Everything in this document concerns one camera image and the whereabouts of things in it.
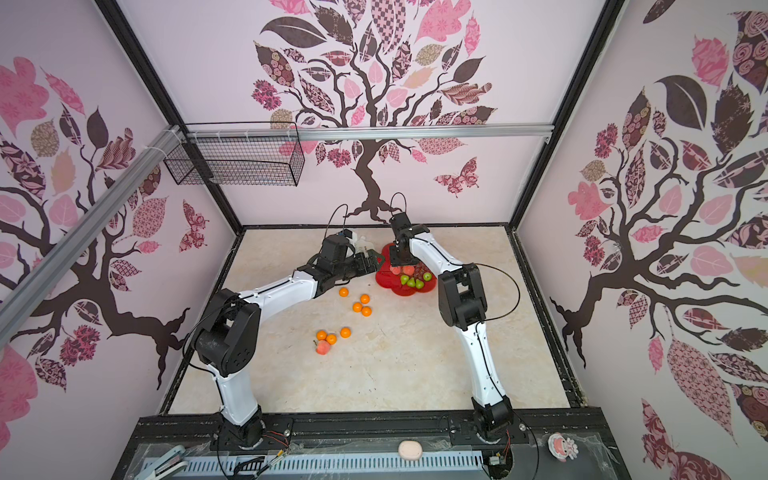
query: tree mural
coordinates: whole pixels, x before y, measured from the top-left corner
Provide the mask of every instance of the tree mural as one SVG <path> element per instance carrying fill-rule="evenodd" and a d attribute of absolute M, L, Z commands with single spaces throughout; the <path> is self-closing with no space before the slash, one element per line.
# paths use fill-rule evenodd
<path fill-rule="evenodd" d="M 766 115 L 754 115 L 749 93 L 756 91 L 752 96 L 757 97 L 766 91 L 768 15 L 732 15 L 739 29 L 732 56 L 716 38 L 695 39 L 697 77 L 710 87 L 685 75 L 662 78 L 657 83 L 666 90 L 666 108 L 653 108 L 643 90 L 629 107 L 621 136 L 615 124 L 598 133 L 594 149 L 598 159 L 586 165 L 581 171 L 586 181 L 568 195 L 568 203 L 585 220 L 576 237 L 584 239 L 584 258 L 593 270 L 577 310 L 551 301 L 565 320 L 566 348 L 573 336 L 586 368 L 582 330 L 603 295 L 619 290 L 617 308 L 628 307 L 630 328 L 649 320 L 648 355 L 654 369 L 663 366 L 666 343 L 672 376 L 701 412 L 733 436 L 728 394 L 732 390 L 743 414 L 768 441 L 766 390 L 721 377 L 724 372 L 741 381 L 768 381 L 768 374 L 742 355 L 762 348 L 768 333 L 739 326 L 738 317 L 721 322 L 706 310 L 731 304 L 768 315 L 765 298 L 761 303 L 734 290 L 744 282 L 768 286 L 768 257 L 754 252 L 768 247 L 768 216 L 742 218 L 745 210 L 768 201 L 768 179 L 763 175 L 768 148 L 765 142 L 760 147 L 754 147 L 754 141 L 743 143 L 753 127 L 756 133 L 751 137 L 768 130 Z M 731 65 L 733 73 L 726 79 Z M 741 86 L 734 81 L 738 77 Z M 713 87 L 718 88 L 714 105 L 704 89 L 715 91 Z M 679 135 L 665 135 L 667 119 L 679 126 L 674 128 Z M 701 139 L 702 134 L 711 139 L 709 151 L 699 145 L 704 144 L 701 140 L 689 140 Z M 658 180 L 647 187 L 652 177 Z M 743 253 L 726 255 L 733 246 Z M 676 294 L 681 287 L 694 287 L 697 295 Z M 671 338 L 658 327 L 663 316 Z M 681 332 L 703 347 L 727 347 L 732 352 L 702 353 L 683 342 Z"/>
<path fill-rule="evenodd" d="M 450 35 L 462 31 L 461 18 L 472 6 L 469 0 L 458 0 L 455 5 L 452 0 L 407 0 L 414 5 L 408 7 L 414 9 L 413 20 L 421 16 L 413 42 L 421 38 L 438 42 L 424 45 L 415 56 L 410 38 L 403 39 L 410 18 L 406 0 L 370 0 L 371 20 L 367 23 L 362 21 L 368 8 L 366 0 L 322 1 L 323 5 L 310 2 L 311 12 L 303 0 L 271 0 L 285 13 L 312 15 L 320 28 L 298 16 L 275 18 L 264 25 L 262 33 L 277 34 L 295 48 L 278 50 L 254 42 L 259 62 L 272 83 L 256 81 L 252 97 L 267 110 L 274 110 L 273 127 L 281 127 L 277 123 L 281 121 L 295 121 L 302 127 L 484 124 L 495 110 L 457 108 L 477 104 L 492 87 L 490 83 L 469 83 L 483 58 L 458 61 L 464 55 L 471 57 L 480 41 L 474 15 L 466 22 L 464 35 L 449 41 Z M 320 45 L 326 52 L 307 60 L 309 50 L 314 55 Z M 297 104 L 298 110 L 278 108 L 288 100 Z M 444 102 L 453 108 L 444 111 Z M 384 223 L 379 212 L 392 212 L 393 208 L 381 198 L 381 188 L 373 178 L 370 163 L 374 159 L 400 162 L 406 153 L 426 162 L 425 154 L 445 154 L 463 145 L 458 138 L 424 138 L 416 141 L 418 148 L 408 143 L 399 139 L 303 142 L 303 149 L 305 153 L 314 151 L 318 164 L 328 160 L 341 168 L 356 162 L 353 170 L 367 197 L 348 216 L 369 212 L 373 220 Z M 448 192 L 458 194 L 476 185 L 475 170 L 473 159 L 460 175 L 441 175 L 435 180 L 446 185 Z"/>
<path fill-rule="evenodd" d="M 47 115 L 41 106 L 48 100 L 49 93 L 35 84 L 35 66 L 29 60 L 17 57 L 14 64 L 16 72 L 0 67 L 0 115 L 15 135 L 15 127 L 20 121 L 38 120 Z M 0 232 L 17 240 L 14 243 L 0 242 L 0 269 L 15 266 L 12 270 L 22 272 L 14 279 L 0 275 L 0 283 L 10 290 L 15 289 L 38 265 L 41 257 L 51 251 L 55 238 L 61 236 L 57 230 L 66 233 L 77 223 L 79 215 L 94 205 L 94 182 L 103 181 L 106 188 L 111 187 L 114 180 L 107 172 L 125 169 L 136 154 L 130 128 L 124 129 L 123 136 L 109 140 L 107 125 L 98 109 L 86 118 L 80 97 L 66 82 L 50 74 L 46 74 L 46 80 L 61 99 L 61 113 L 32 130 L 30 144 L 37 157 L 22 150 L 17 146 L 18 142 L 0 135 L 0 154 L 9 172 L 3 184 L 11 185 L 0 187 Z M 81 134 L 83 124 L 85 136 Z M 59 141 L 59 131 L 67 139 L 63 144 Z M 71 151 L 75 152 L 74 161 Z M 52 167 L 46 177 L 47 168 L 41 166 L 50 161 Z M 75 162 L 83 167 L 80 171 L 87 172 L 87 180 L 78 186 L 75 180 L 79 169 Z M 167 197 L 152 197 L 160 180 L 161 170 L 157 167 L 72 266 L 71 272 L 76 277 L 74 284 L 43 300 L 31 315 L 33 323 L 40 324 L 35 321 L 38 318 L 45 321 L 12 337 L 13 340 L 20 336 L 38 336 L 27 358 L 35 357 L 35 371 L 45 382 L 66 390 L 67 367 L 93 359 L 104 334 L 134 333 L 149 336 L 155 342 L 160 356 L 157 362 L 160 369 L 157 388 L 160 388 L 168 349 L 182 347 L 182 341 L 174 334 L 189 309 L 163 324 L 155 317 L 121 312 L 117 304 L 117 296 L 130 292 L 127 277 L 141 273 L 128 258 L 153 253 L 160 246 L 151 240 L 165 217 Z M 187 213 L 187 207 L 185 202 L 184 213 Z M 204 219 L 196 217 L 194 210 L 191 215 L 192 218 L 187 215 L 187 221 L 193 229 L 195 225 L 198 229 L 205 228 Z M 120 244 L 131 237 L 139 240 Z M 29 258 L 31 251 L 35 252 L 33 260 Z M 72 281 L 65 277 L 62 283 Z M 66 327 L 69 331 L 65 328 L 65 320 L 72 325 Z M 64 340 L 54 349 L 62 333 Z"/>

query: beige marble tabletop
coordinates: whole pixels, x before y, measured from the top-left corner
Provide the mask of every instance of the beige marble tabletop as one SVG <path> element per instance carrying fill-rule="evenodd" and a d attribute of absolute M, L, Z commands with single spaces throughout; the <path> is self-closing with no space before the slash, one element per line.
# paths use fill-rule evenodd
<path fill-rule="evenodd" d="M 502 385 L 515 408 L 567 408 L 557 370 L 503 227 L 431 229 L 448 252 L 464 262 L 487 263 L 510 273 L 522 291 L 519 307 L 488 322 L 488 342 Z M 389 228 L 361 228 L 358 235 L 381 249 Z M 319 249 L 323 230 L 250 230 L 224 286 L 248 290 L 289 275 Z M 480 267 L 488 317 L 507 312 L 517 290 L 503 274 Z M 452 328 L 442 321 L 437 291 L 400 297 L 357 278 L 261 323 L 248 365 L 254 395 L 264 412 L 471 409 L 468 364 Z M 352 304 L 367 293 L 373 314 Z M 352 330 L 328 355 L 315 353 L 315 333 Z M 197 356 L 193 364 L 200 366 Z M 170 413 L 209 413 L 220 407 L 211 375 L 188 369 Z"/>

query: wire basket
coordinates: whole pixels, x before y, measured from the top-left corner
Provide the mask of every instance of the wire basket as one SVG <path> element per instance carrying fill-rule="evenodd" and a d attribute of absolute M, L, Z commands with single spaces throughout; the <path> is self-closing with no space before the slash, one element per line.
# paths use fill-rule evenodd
<path fill-rule="evenodd" d="M 165 158 L 176 184 L 287 185 L 299 184 L 304 168 L 298 130 L 293 122 L 269 124 L 274 134 L 249 136 L 236 131 L 187 135 Z"/>

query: wall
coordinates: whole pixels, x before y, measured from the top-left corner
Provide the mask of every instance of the wall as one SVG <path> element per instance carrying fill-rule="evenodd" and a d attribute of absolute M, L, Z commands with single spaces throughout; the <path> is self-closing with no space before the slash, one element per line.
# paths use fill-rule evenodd
<path fill-rule="evenodd" d="M 355 127 L 551 122 L 603 2 L 121 4 L 185 121 Z M 375 223 L 397 191 L 419 221 L 508 221 L 539 144 L 305 142 L 298 188 L 223 188 L 245 224 L 325 223 L 345 202 Z"/>
<path fill-rule="evenodd" d="M 0 13 L 2 298 L 165 121 L 93 2 Z M 3 479 L 111 475 L 232 241 L 203 187 L 146 179 L 0 353 Z"/>
<path fill-rule="evenodd" d="M 765 476 L 765 7 L 631 2 L 521 226 L 635 479 Z"/>

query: butterfly decal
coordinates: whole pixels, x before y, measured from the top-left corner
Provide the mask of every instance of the butterfly decal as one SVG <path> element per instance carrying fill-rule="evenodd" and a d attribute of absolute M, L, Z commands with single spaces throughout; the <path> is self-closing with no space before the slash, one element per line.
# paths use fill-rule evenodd
<path fill-rule="evenodd" d="M 205 230 L 205 223 L 210 220 L 205 220 L 203 214 L 195 213 L 194 208 L 184 202 L 184 216 L 187 218 L 187 223 L 190 224 L 190 229 L 181 237 L 181 243 L 179 243 L 179 251 L 183 252 L 189 250 L 192 247 L 200 248 L 205 245 L 205 236 L 202 234 L 202 230 Z"/>
<path fill-rule="evenodd" d="M 458 193 L 464 190 L 464 187 L 477 187 L 478 176 L 475 174 L 475 170 L 478 169 L 477 157 L 472 158 L 462 168 L 462 172 L 456 175 L 439 175 L 435 177 L 435 181 L 441 185 L 448 187 L 448 192 L 454 194 L 458 198 Z"/>

